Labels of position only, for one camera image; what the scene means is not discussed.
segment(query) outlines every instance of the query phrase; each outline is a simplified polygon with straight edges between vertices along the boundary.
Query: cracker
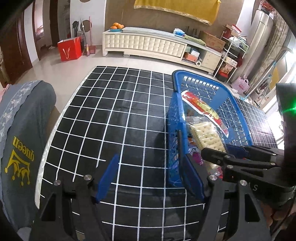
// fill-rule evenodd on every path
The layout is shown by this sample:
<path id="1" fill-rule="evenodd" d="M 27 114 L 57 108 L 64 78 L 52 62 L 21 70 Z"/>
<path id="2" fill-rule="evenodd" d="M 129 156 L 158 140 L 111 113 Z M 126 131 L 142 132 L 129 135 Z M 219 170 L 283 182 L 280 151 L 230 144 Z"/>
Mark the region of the cracker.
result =
<path id="1" fill-rule="evenodd" d="M 226 153 L 222 140 L 212 122 L 201 122 L 190 125 L 190 132 L 200 150 L 208 147 Z"/>

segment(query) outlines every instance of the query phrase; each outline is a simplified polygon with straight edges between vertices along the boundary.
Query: paper roll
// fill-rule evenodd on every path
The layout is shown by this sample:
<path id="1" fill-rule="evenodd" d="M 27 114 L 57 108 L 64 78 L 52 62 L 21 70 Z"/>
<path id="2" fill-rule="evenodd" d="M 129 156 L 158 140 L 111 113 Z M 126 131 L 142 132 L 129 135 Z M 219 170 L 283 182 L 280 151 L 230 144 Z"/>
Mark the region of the paper roll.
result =
<path id="1" fill-rule="evenodd" d="M 202 63 L 201 63 L 199 60 L 196 61 L 195 64 L 196 64 L 197 66 L 201 66 L 201 65 L 202 65 Z"/>

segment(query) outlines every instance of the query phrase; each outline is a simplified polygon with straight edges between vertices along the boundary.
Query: tufted cabinet door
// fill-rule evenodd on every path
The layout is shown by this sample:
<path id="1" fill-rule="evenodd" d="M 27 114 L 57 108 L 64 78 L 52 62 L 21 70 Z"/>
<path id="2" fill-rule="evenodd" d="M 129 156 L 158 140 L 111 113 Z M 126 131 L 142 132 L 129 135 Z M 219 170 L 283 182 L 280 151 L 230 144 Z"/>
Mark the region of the tufted cabinet door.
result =
<path id="1" fill-rule="evenodd" d="M 185 45 L 165 39 L 158 39 L 147 36 L 106 34 L 105 48 L 138 49 L 149 52 L 168 54 L 180 58 Z"/>

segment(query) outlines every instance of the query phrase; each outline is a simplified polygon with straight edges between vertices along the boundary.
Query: pile of oranges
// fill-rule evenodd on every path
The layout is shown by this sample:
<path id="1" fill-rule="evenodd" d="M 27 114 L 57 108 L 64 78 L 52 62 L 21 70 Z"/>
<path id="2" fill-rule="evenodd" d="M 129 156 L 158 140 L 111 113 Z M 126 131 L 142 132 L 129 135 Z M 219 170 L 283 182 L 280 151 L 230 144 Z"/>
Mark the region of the pile of oranges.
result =
<path id="1" fill-rule="evenodd" d="M 114 23 L 110 29 L 122 29 L 122 28 L 124 28 L 124 25 L 120 23 Z"/>

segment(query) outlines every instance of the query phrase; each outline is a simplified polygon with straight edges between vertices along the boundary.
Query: fruit plate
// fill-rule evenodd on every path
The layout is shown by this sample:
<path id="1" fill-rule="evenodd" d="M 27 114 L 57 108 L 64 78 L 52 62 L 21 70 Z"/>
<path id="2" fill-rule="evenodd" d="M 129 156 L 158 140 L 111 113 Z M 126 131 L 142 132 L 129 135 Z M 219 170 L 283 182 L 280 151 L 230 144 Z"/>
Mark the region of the fruit plate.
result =
<path id="1" fill-rule="evenodd" d="M 122 29 L 109 29 L 110 30 L 110 32 L 121 32 L 122 31 Z"/>

